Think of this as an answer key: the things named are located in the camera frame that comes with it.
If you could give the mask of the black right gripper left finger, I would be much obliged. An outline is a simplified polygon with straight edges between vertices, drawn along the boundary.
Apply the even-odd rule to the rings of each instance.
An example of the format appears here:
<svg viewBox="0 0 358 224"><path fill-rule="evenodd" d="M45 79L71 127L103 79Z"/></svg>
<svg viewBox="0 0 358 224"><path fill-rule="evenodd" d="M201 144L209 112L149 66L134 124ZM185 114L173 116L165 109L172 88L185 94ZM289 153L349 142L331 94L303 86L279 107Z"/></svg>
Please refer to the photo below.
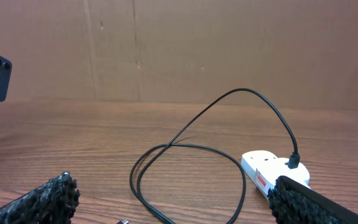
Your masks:
<svg viewBox="0 0 358 224"><path fill-rule="evenodd" d="M70 224L80 191L69 172L0 207L0 224Z"/></svg>

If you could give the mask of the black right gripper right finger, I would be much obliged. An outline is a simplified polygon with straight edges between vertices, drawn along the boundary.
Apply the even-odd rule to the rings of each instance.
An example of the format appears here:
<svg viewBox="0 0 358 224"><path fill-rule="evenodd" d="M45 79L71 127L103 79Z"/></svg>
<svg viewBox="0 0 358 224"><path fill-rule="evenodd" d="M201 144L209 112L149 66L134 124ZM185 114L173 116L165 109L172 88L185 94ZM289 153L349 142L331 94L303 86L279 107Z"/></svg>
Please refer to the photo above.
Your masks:
<svg viewBox="0 0 358 224"><path fill-rule="evenodd" d="M279 224L358 224L357 213L284 175L267 198Z"/></svg>

